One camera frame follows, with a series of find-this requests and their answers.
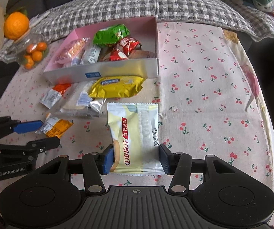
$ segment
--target pink snack package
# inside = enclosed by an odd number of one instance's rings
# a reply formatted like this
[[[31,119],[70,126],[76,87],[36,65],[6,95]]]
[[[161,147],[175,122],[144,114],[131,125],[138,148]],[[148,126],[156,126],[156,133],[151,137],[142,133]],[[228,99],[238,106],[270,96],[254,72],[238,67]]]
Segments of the pink snack package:
[[[66,64],[71,61],[84,50],[86,42],[89,38],[81,38],[73,40],[56,56],[55,64]]]

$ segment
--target cardboard box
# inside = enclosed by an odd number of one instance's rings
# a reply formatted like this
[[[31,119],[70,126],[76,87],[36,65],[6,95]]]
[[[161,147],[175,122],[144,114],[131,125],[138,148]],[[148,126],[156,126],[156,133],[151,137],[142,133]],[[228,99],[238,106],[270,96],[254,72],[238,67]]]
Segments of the cardboard box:
[[[128,59],[97,62],[89,65],[76,65],[59,68],[54,64],[56,56],[71,41],[82,37],[93,39],[96,32],[112,25],[124,24],[130,35],[141,42],[142,49],[155,54],[155,58]],[[139,17],[108,21],[77,28],[64,40],[44,70],[44,76],[52,84],[75,83],[110,76],[158,77],[158,34],[155,17]]]

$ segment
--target cherry print tablecloth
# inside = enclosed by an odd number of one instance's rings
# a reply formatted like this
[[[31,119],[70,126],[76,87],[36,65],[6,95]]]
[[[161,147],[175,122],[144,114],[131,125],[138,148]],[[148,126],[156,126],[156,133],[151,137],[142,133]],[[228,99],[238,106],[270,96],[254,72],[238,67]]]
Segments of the cherry print tablecloth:
[[[159,104],[159,142],[172,152],[193,158],[214,154],[274,189],[273,133],[261,90],[250,62],[233,33],[219,27],[192,23],[158,23],[159,77],[147,79],[135,97],[110,102]],[[34,70],[16,73],[0,100],[0,116],[21,121],[42,120],[48,110],[39,98],[52,85],[42,71],[62,40],[50,45],[48,57]],[[74,125],[61,138],[61,146],[40,154],[37,167],[61,154],[70,159],[102,152],[112,143],[106,116],[71,118]],[[25,144],[42,138],[12,134],[1,142]],[[165,185],[171,176],[102,176],[109,185]],[[0,181],[0,192],[18,178]],[[190,188],[203,181],[191,175]],[[81,175],[72,183],[84,188]]]

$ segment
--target blue label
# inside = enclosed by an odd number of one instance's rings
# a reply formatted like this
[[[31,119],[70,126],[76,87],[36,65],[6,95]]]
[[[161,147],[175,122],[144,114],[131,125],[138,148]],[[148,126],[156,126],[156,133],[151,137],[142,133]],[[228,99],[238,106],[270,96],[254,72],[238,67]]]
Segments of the blue label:
[[[85,73],[87,78],[92,78],[92,77],[100,77],[100,72],[89,72],[89,73]]]
[[[106,85],[106,84],[113,84],[113,83],[118,83],[120,82],[120,79],[117,78],[117,79],[110,79],[110,80],[105,80],[105,81],[102,81],[100,84],[101,85]]]

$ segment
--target blue gripper pad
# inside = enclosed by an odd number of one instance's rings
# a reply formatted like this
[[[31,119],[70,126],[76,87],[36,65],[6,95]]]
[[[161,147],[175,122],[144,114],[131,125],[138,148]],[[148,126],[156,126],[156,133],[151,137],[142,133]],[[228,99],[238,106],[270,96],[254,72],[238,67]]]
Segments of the blue gripper pad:
[[[168,153],[164,151],[163,147],[159,145],[159,161],[162,165],[163,171],[167,174],[171,174]]]
[[[111,148],[108,153],[105,155],[104,163],[102,166],[103,175],[107,175],[110,172],[110,169],[114,162],[114,150]]]
[[[43,125],[42,121],[22,122],[13,128],[13,132],[21,134],[21,133],[26,133],[30,131],[36,131],[42,125]]]

